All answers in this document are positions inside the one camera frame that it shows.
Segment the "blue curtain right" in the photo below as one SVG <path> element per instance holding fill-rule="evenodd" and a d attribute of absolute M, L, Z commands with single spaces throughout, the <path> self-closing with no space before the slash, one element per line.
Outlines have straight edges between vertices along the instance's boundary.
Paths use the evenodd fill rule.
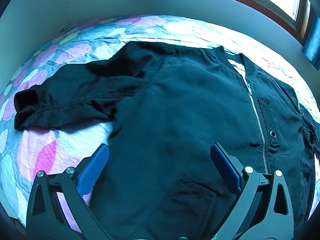
<path fill-rule="evenodd" d="M 320 46 L 320 26 L 319 16 L 314 13 L 311 28 L 306 38 L 302 53 L 311 62 L 314 68 L 319 71 L 319 46 Z"/>

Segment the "black zip jacket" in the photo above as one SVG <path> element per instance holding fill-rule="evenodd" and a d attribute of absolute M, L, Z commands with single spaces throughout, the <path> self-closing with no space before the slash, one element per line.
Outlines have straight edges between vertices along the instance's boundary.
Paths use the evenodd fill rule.
<path fill-rule="evenodd" d="M 317 124 L 294 89 L 222 47 L 129 42 L 109 60 L 67 64 L 14 98 L 15 128 L 112 122 L 90 210 L 114 239 L 208 239 L 234 202 L 209 150 L 280 170 L 295 231 L 315 192 Z"/>

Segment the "floral quilted bedspread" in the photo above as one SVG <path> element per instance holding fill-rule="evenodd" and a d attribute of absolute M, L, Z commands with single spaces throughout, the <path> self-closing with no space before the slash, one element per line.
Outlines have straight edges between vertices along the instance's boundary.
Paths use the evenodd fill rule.
<path fill-rule="evenodd" d="M 44 43 L 21 65 L 1 94 L 1 204 L 7 214 L 25 223 L 28 199 L 36 172 L 48 174 L 76 166 L 106 143 L 111 125 L 93 122 L 63 131 L 14 129 L 14 97 L 40 85 L 67 63 L 87 63 L 112 57 L 129 41 L 165 42 L 189 47 L 223 46 L 243 53 L 259 67 L 294 88 L 299 103 L 319 120 L 313 94 L 279 54 L 253 38 L 225 27 L 178 16 L 118 16 L 78 23 Z"/>

